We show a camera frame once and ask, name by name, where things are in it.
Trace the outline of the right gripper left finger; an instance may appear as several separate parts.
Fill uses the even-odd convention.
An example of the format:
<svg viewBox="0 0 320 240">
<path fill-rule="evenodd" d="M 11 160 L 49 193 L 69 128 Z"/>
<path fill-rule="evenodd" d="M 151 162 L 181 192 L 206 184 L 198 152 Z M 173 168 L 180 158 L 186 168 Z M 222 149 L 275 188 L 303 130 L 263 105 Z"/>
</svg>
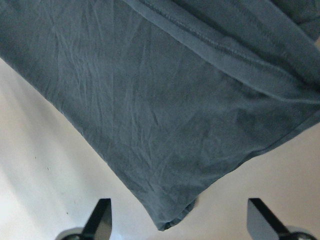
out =
<svg viewBox="0 0 320 240">
<path fill-rule="evenodd" d="M 83 240 L 109 240 L 112 233 L 112 204 L 110 198 L 100 199 L 92 211 L 81 235 Z"/>
</svg>

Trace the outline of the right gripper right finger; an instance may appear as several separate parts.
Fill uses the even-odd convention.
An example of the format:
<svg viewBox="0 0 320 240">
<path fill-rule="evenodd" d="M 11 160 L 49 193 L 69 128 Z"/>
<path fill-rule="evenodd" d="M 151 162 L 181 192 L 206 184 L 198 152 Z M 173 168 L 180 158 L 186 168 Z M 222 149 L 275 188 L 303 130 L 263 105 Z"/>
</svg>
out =
<svg viewBox="0 0 320 240">
<path fill-rule="evenodd" d="M 260 198 L 247 201 L 246 227 L 253 240 L 283 240 L 290 231 Z"/>
</svg>

